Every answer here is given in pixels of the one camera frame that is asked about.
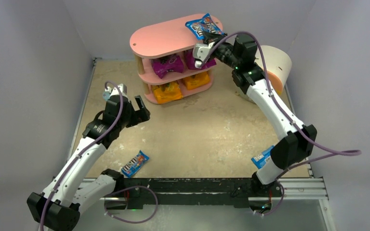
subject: pink shelf top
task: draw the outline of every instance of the pink shelf top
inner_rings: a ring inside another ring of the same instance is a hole
[[[193,48],[198,40],[185,23],[204,15],[197,13],[138,29],[130,38],[132,52],[142,58],[155,59]],[[223,30],[222,23],[216,17],[211,17]]]
[[[181,56],[182,62],[184,63],[183,54],[180,54],[180,56]],[[164,83],[169,83],[175,80],[179,80],[179,79],[191,76],[191,75],[195,75],[195,74],[207,71],[214,67],[214,66],[211,66],[209,68],[205,68],[202,70],[189,70],[186,67],[186,64],[184,64],[184,72],[182,73],[170,72],[170,73],[167,73],[166,76],[164,76],[164,78],[161,79],[157,76],[157,74],[155,74],[154,70],[152,69],[150,59],[143,59],[143,65],[144,65],[145,73],[142,75],[141,74],[138,74],[138,75],[140,76],[140,78],[142,79],[144,83],[147,83],[150,85],[161,85]]]

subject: yellow candy bag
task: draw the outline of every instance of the yellow candy bag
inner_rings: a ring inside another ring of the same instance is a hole
[[[183,98],[179,84],[176,81],[159,86],[152,86],[151,89],[158,103],[167,103]]]
[[[192,90],[208,84],[210,81],[208,72],[201,72],[199,74],[188,76],[182,79],[182,82],[186,86],[187,90]]]

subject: white cylinder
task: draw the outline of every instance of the white cylinder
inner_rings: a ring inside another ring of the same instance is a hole
[[[265,45],[262,46],[262,51],[264,60],[266,62],[269,79],[275,91],[281,95],[284,85],[286,84],[287,77],[289,77],[290,74],[291,59],[284,51],[275,47]],[[259,49],[257,49],[256,52],[256,63],[263,69],[263,63]]]

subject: white wall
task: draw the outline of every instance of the white wall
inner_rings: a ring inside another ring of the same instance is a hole
[[[292,102],[318,129],[317,141],[363,151],[312,164],[337,228],[370,230],[370,0],[317,0],[288,53]]]
[[[62,0],[0,0],[0,230],[36,230],[26,199],[65,162],[90,73]]]
[[[315,0],[65,0],[91,55],[132,59],[137,29],[195,13],[211,13],[225,32],[247,30],[287,51]]]

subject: cable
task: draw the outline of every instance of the cable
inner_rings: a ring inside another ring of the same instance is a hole
[[[117,114],[117,117],[116,119],[114,120],[114,122],[111,124],[111,126],[101,135],[99,136],[97,139],[95,139],[93,142],[91,142],[89,145],[87,145],[85,148],[83,148],[79,154],[77,154],[77,156],[74,157],[74,159],[72,160],[72,162],[70,162],[70,164],[67,166],[67,168],[64,170],[64,172],[62,173],[62,175],[60,175],[59,179],[57,180],[56,184],[53,186],[53,190],[50,192],[49,196],[47,197],[46,199],[46,202],[43,206],[43,210],[42,210],[42,216],[40,217],[40,231],[44,231],[44,220],[45,220],[45,217],[46,217],[46,211],[47,211],[47,207],[49,205],[49,202],[52,200],[53,196],[54,196],[54,193],[57,191],[57,189],[59,188],[60,186],[60,183],[62,182],[62,180],[65,178],[65,176],[69,173],[70,169],[74,166],[74,164],[77,162],[77,160],[81,157],[81,155],[83,155],[89,148],[91,148],[94,144],[96,144],[97,142],[99,142],[102,138],[104,138],[104,136],[106,136],[113,128],[114,126],[117,124],[118,120],[120,119],[121,117],[121,114],[122,114],[122,106],[123,106],[123,97],[122,97],[122,93],[118,87],[117,84],[115,84],[114,82],[112,81],[106,81],[105,83],[105,88],[107,89],[107,83],[110,83],[112,84],[116,89],[117,91],[119,92],[119,97],[120,97],[120,108],[119,108],[119,113]]]
[[[269,202],[272,203],[272,190],[269,189]]]
[[[104,110],[103,111],[100,111],[99,113],[97,113],[95,115],[94,119],[98,119],[98,117],[100,117],[102,113],[104,113]]]
[[[280,197],[280,200],[278,201],[277,205],[274,208],[272,208],[268,213],[262,214],[262,216],[268,216],[268,215],[274,213],[280,207],[281,202],[283,202],[283,199],[284,199],[284,187],[283,187],[283,185],[281,185],[281,183],[278,180],[276,180],[276,183],[280,186],[280,189],[281,189],[281,197]]]
[[[124,199],[125,199],[125,209],[128,208],[128,199],[130,198],[130,192],[124,191]]]
[[[346,151],[336,151],[334,149],[330,149],[330,148],[327,148],[315,141],[313,141],[312,139],[310,139],[306,134],[304,134],[304,132],[301,130],[301,128],[295,123],[295,121],[290,117],[289,114],[287,114],[286,111],[283,110],[283,108],[280,106],[280,104],[277,102],[274,94],[272,94],[272,87],[271,87],[271,84],[270,84],[270,80],[269,80],[269,76],[267,74],[267,67],[266,67],[266,62],[264,61],[264,55],[263,55],[263,51],[262,51],[262,47],[260,46],[259,44],[259,41],[257,40],[257,38],[250,32],[247,32],[247,31],[239,31],[239,32],[235,32],[235,33],[232,33],[230,35],[227,35],[225,36],[223,39],[221,39],[218,43],[215,44],[215,46],[209,51],[208,53],[208,57],[210,57],[212,55],[212,53],[219,47],[219,45],[221,45],[222,43],[224,43],[228,38],[234,36],[234,35],[238,35],[238,34],[245,34],[245,35],[248,35],[250,36],[254,42],[256,43],[257,45],[257,48],[259,49],[259,52],[260,52],[260,57],[262,59],[262,63],[263,63],[263,71],[264,71],[264,78],[266,79],[266,84],[267,84],[267,90],[269,91],[269,95],[271,96],[274,104],[276,105],[276,107],[280,110],[280,112],[288,119],[288,121],[297,129],[297,131],[300,133],[300,135],[302,135],[304,137],[304,139],[306,139],[310,144],[320,148],[321,150],[324,150],[326,152],[329,152],[330,154],[327,154],[327,155],[323,155],[323,156],[320,156],[320,157],[317,157],[317,158],[314,158],[314,159],[311,159],[311,160],[307,160],[307,161],[304,161],[304,162],[301,162],[301,163],[298,163],[298,164],[295,164],[291,167],[288,167],[286,170],[284,170],[276,179],[279,179],[280,177],[282,177],[286,172],[290,171],[291,169],[295,168],[295,167],[298,167],[298,166],[301,166],[301,165],[305,165],[305,164],[309,164],[311,162],[314,162],[314,161],[318,161],[318,160],[322,160],[322,159],[325,159],[325,158],[329,158],[329,157],[332,157],[332,156],[336,156],[336,155],[343,155],[343,156],[356,156],[356,155],[361,155],[362,152],[361,150],[358,150],[358,149],[355,149],[355,150],[346,150]],[[281,189],[282,189],[282,195],[281,195],[281,199],[279,201],[279,203],[276,205],[276,207],[274,209],[272,209],[270,212],[266,213],[266,215],[269,215],[271,213],[273,213],[274,210],[276,210],[279,205],[281,204],[281,202],[283,201],[283,197],[284,197],[284,188],[283,186],[281,185],[281,183],[279,181],[276,181]]]
[[[131,187],[128,187],[128,188],[125,188],[125,189],[122,189],[120,191],[117,191],[117,192],[113,192],[112,194],[110,194],[109,196],[113,196],[113,195],[116,195],[116,194],[119,194],[119,193],[122,193],[122,192],[125,192],[127,190],[130,190],[130,189],[135,189],[135,188],[143,188],[143,189],[147,189],[148,191],[150,191],[150,193],[154,196],[154,199],[155,199],[155,209],[154,209],[154,212],[152,212],[152,214],[145,220],[141,220],[141,221],[130,221],[130,220],[125,220],[125,219],[122,219],[122,218],[118,218],[114,215],[112,215],[111,213],[109,213],[109,211],[107,211],[107,207],[106,207],[106,204],[104,204],[104,210],[106,211],[106,213],[104,213],[104,215],[109,215],[110,217],[114,218],[114,219],[117,219],[119,221],[123,221],[123,222],[126,222],[126,223],[129,223],[129,224],[141,224],[141,223],[144,223],[144,222],[147,222],[149,220],[151,220],[155,214],[157,213],[157,209],[158,209],[158,198],[157,198],[157,195],[155,194],[155,192],[153,192],[151,189],[149,189],[148,187],[145,187],[145,186],[141,186],[141,185],[138,185],[138,186],[131,186]]]
[[[237,188],[235,188],[235,190],[233,190],[233,192],[230,194],[230,197],[234,198],[234,197],[236,197],[237,195],[239,195],[239,193],[238,193],[238,194],[236,194],[236,192],[237,192],[238,190],[240,190],[240,189],[241,189],[241,187],[237,187]]]

